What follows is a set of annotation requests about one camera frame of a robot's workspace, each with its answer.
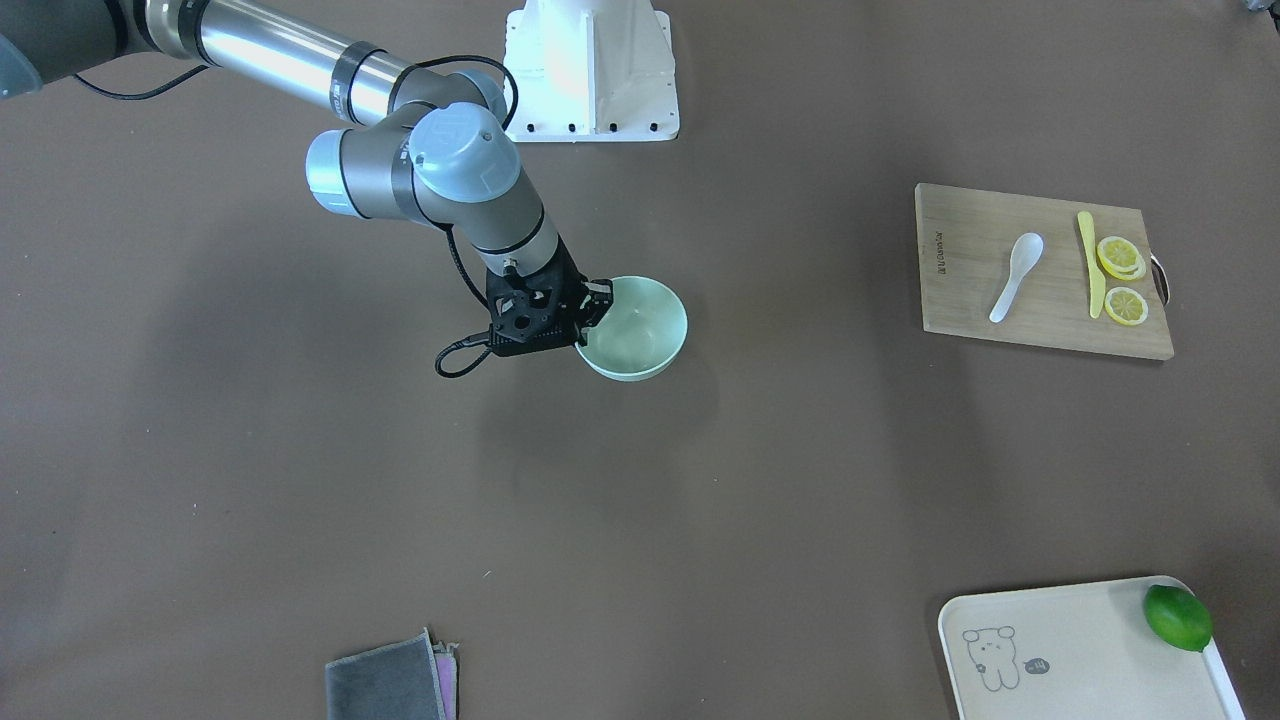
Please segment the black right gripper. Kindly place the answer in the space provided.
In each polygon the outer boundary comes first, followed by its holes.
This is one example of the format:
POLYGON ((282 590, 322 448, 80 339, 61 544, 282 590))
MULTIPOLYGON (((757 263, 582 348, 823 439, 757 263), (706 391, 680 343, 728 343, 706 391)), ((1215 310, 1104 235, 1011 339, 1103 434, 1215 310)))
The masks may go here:
POLYGON ((488 347, 500 357, 513 357, 596 342, 599 329, 588 325, 591 311, 607 311, 614 299, 612 281, 588 281, 579 272, 564 242, 558 242, 549 263, 531 275, 485 273, 490 314, 488 347))

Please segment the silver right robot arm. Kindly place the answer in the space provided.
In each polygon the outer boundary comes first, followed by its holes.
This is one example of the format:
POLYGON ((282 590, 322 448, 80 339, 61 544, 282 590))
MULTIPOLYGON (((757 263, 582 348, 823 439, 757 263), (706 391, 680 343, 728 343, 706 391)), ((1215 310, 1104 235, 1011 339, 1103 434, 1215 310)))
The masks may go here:
POLYGON ((227 69, 343 122, 308 147, 328 211, 461 233, 484 261, 488 328, 463 341, 509 357, 585 346, 609 311, 524 169, 506 127, 516 99, 488 74, 439 74, 257 1, 5 1, 3 96, 40 91, 136 53, 227 69))

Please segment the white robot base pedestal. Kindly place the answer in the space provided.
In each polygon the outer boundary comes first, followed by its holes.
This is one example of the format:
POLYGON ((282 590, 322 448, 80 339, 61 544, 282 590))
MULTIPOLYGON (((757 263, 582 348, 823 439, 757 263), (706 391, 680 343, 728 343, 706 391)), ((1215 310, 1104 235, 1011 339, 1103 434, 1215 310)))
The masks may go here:
POLYGON ((503 64, 517 143, 678 137, 672 22, 649 1, 526 1, 506 18, 503 64))

